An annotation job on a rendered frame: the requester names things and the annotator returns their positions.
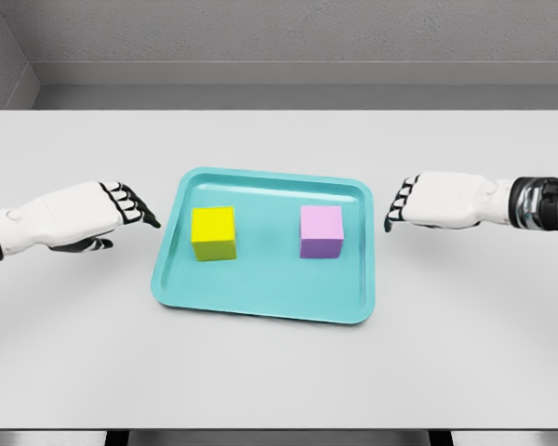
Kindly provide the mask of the yellow cube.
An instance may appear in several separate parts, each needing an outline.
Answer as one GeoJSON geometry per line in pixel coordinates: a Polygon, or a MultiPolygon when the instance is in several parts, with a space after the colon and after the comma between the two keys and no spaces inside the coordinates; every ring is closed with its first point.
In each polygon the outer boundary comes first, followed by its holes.
{"type": "Polygon", "coordinates": [[[233,207],[194,208],[192,210],[191,244],[197,261],[236,259],[233,207]]]}

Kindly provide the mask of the pink cube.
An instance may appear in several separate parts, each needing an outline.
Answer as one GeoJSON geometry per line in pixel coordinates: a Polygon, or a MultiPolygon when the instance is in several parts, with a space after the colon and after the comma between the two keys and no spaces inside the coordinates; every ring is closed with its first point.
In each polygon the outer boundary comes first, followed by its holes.
{"type": "Polygon", "coordinates": [[[301,258],[339,258],[344,242],[341,207],[303,205],[299,219],[299,256],[301,258]]]}

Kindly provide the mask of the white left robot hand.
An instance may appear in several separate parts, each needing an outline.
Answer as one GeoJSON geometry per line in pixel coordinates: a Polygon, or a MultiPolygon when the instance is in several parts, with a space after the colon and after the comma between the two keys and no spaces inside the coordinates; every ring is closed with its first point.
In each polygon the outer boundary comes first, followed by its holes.
{"type": "Polygon", "coordinates": [[[124,225],[161,227],[138,194],[116,181],[88,181],[45,195],[39,203],[39,242],[54,252],[81,254],[110,249],[113,241],[107,235],[124,225]]]}

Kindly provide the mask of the teal plastic tray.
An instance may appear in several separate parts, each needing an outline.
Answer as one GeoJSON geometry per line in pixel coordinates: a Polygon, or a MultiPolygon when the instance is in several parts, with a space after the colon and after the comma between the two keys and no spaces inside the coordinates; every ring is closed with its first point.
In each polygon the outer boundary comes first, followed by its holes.
{"type": "Polygon", "coordinates": [[[199,167],[178,186],[151,280],[172,308],[356,324],[375,307],[374,202],[355,179],[199,167]],[[303,205],[337,205],[344,243],[336,259],[299,255],[303,205]],[[199,262],[195,208],[231,206],[237,258],[199,262]]]}

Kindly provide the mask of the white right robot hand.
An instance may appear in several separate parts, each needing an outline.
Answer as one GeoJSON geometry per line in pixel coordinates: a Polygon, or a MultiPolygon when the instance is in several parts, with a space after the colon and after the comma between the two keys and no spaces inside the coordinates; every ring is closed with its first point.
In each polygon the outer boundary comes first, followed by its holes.
{"type": "Polygon", "coordinates": [[[476,200],[486,185],[484,177],[464,173],[426,171],[408,177],[384,218],[384,230],[399,222],[447,230],[477,226],[476,200]]]}

